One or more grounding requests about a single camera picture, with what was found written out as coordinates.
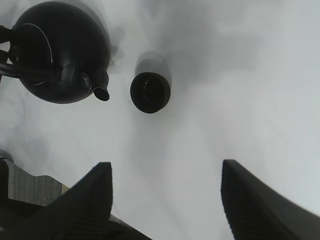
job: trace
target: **black teapot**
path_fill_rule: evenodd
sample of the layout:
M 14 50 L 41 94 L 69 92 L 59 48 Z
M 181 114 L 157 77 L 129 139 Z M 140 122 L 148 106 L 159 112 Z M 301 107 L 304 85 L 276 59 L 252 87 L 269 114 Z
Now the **black teapot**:
M 109 100 L 109 43 L 81 9 L 62 2 L 38 4 L 13 29 L 0 27 L 4 42 L 10 42 L 10 50 L 0 52 L 0 75 L 20 79 L 40 99 L 70 104 L 94 93 Z

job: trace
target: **black object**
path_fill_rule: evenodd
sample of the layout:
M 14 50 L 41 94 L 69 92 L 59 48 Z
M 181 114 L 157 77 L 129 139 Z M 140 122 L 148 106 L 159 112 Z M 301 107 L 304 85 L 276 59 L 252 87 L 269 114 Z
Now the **black object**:
M 225 160 L 221 196 L 235 240 L 319 240 L 320 218 Z
M 62 2 L 38 4 L 12 30 L 0 27 L 0 43 L 9 41 L 12 65 L 0 61 L 0 75 L 20 79 L 35 96 L 57 104 L 92 93 L 109 100 L 109 43 L 81 9 Z
M 150 240 L 128 225 L 110 221 L 110 163 L 99 163 L 58 200 L 41 207 L 8 199 L 8 166 L 0 160 L 1 240 Z
M 0 50 L 0 63 L 6 63 L 8 60 L 8 53 L 6 51 L 2 51 Z
M 143 72 L 133 80 L 130 94 L 134 105 L 140 111 L 153 114 L 167 105 L 171 89 L 163 76 L 157 73 Z

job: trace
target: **teapot spout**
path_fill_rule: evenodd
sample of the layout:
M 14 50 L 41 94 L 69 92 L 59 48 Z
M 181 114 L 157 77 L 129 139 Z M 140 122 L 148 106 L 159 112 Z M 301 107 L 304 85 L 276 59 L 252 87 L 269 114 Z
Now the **teapot spout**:
M 93 73 L 92 89 L 95 97 L 101 101 L 108 101 L 110 95 L 108 92 L 109 76 L 107 70 L 104 67 L 98 68 Z

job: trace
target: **white tabletop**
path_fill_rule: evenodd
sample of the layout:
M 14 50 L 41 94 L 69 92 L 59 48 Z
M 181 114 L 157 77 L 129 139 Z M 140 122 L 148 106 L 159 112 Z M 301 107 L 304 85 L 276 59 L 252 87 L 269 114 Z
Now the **white tabletop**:
M 37 0 L 2 0 L 12 27 Z M 91 0 L 113 45 L 110 101 L 56 105 L 0 85 L 0 148 L 67 186 L 111 162 L 113 214 L 155 240 L 231 240 L 223 159 L 320 215 L 319 0 Z M 133 105 L 138 59 L 172 78 L 156 114 Z

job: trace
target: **black cup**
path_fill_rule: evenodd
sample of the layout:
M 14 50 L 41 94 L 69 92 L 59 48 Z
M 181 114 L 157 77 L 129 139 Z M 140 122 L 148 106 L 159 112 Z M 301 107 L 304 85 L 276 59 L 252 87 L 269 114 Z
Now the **black cup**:
M 134 78 L 130 94 L 134 105 L 140 111 L 153 114 L 167 105 L 171 89 L 163 76 L 157 73 L 143 72 Z

